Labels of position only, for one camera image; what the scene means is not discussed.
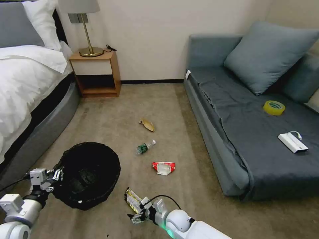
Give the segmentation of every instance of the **brass lamp base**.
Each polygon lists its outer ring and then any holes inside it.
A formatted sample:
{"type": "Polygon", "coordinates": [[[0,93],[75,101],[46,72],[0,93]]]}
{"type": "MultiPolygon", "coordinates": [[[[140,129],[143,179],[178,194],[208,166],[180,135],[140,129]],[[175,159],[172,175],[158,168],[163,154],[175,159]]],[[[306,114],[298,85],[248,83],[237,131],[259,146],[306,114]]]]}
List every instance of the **brass lamp base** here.
{"type": "Polygon", "coordinates": [[[80,56],[84,57],[95,57],[102,55],[104,53],[104,50],[99,47],[92,47],[92,50],[90,51],[90,48],[83,48],[79,50],[80,56]]]}

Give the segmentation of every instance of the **gray pillow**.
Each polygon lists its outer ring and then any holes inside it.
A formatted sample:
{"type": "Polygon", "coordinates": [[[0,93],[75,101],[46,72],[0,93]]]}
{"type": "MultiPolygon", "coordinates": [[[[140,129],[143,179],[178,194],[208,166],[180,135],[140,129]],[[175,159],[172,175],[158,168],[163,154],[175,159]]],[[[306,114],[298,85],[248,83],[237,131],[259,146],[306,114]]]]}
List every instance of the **gray pillow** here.
{"type": "Polygon", "coordinates": [[[44,46],[21,2],[0,3],[0,48],[20,45],[44,46]]]}
{"type": "Polygon", "coordinates": [[[296,102],[307,103],[319,88],[319,57],[306,54],[287,74],[282,92],[296,102]]]}
{"type": "Polygon", "coordinates": [[[318,29],[255,22],[224,65],[255,94],[262,94],[318,40],[318,29]]]}

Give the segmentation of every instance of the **white power bank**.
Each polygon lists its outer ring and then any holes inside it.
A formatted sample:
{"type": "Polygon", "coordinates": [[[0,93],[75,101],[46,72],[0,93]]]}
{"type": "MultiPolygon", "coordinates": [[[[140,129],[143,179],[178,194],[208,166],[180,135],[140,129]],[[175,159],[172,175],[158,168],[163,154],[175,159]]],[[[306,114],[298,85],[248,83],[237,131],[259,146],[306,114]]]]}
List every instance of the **white power bank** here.
{"type": "Polygon", "coordinates": [[[281,142],[283,142],[293,153],[304,152],[308,150],[308,147],[295,136],[293,136],[292,133],[280,134],[278,139],[280,139],[281,142]]]}

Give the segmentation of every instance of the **mesh basket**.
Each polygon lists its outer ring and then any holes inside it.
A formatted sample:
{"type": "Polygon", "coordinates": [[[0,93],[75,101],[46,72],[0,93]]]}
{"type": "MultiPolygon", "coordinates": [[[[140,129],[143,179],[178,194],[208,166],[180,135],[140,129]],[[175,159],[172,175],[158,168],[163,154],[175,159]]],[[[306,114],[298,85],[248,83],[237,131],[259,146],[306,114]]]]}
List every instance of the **mesh basket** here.
{"type": "Polygon", "coordinates": [[[88,210],[105,201],[119,178],[119,157],[108,146],[86,142],[63,153],[54,169],[63,170],[63,181],[53,195],[72,208],[88,210]]]}

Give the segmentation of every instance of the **food wrapper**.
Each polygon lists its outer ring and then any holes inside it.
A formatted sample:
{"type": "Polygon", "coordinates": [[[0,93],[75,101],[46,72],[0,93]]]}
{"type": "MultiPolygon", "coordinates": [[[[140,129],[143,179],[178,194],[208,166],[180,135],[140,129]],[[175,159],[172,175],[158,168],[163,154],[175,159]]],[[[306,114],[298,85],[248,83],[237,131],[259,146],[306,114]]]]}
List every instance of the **food wrapper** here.
{"type": "Polygon", "coordinates": [[[168,175],[175,170],[175,163],[172,162],[152,162],[157,174],[168,175]]]}
{"type": "Polygon", "coordinates": [[[124,194],[124,199],[126,203],[133,209],[134,212],[140,213],[142,209],[140,209],[140,203],[142,199],[137,196],[135,192],[133,192],[132,189],[127,188],[125,194],[124,194]]]}
{"type": "Polygon", "coordinates": [[[145,128],[147,128],[149,131],[154,132],[155,127],[152,122],[149,122],[147,119],[142,118],[139,121],[140,124],[143,124],[145,128]]]}

